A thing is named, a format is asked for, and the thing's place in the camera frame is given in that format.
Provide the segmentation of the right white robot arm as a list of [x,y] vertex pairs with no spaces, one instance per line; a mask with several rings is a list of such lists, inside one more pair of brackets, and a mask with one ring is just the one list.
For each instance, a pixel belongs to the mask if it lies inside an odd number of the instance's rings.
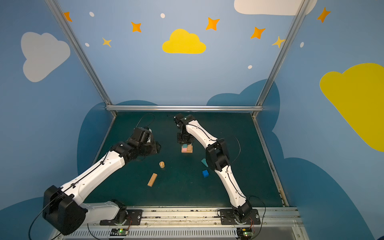
[[197,140],[205,149],[208,167],[215,171],[222,181],[234,211],[234,218],[239,224],[245,224],[253,210],[248,198],[243,194],[232,171],[230,155],[224,138],[218,139],[206,131],[197,119],[188,115],[178,114],[173,117],[180,132],[178,142],[191,144]]

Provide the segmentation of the blue cube block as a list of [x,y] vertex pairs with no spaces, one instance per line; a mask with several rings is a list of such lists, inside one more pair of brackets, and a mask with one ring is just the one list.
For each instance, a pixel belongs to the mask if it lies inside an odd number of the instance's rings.
[[204,177],[204,178],[206,178],[206,177],[209,176],[209,172],[208,172],[207,170],[204,170],[204,171],[202,172],[202,174],[203,174],[203,177]]

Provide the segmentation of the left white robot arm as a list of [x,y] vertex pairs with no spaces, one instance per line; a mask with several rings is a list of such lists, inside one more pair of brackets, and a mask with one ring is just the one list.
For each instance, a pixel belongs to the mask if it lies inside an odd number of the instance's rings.
[[97,221],[128,219],[126,207],[116,201],[86,204],[85,199],[104,180],[137,157],[158,154],[159,142],[147,142],[135,148],[126,142],[114,145],[102,159],[61,187],[51,186],[44,192],[42,217],[62,235],[75,232],[81,225]]

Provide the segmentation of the long natural wood block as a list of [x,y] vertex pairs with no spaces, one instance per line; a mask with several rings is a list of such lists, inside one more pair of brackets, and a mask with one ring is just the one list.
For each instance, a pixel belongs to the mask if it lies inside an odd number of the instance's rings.
[[156,173],[153,173],[151,178],[150,178],[150,180],[149,180],[149,182],[148,182],[148,184],[147,184],[147,186],[152,187],[154,185],[156,179],[157,179],[157,176],[158,175]]

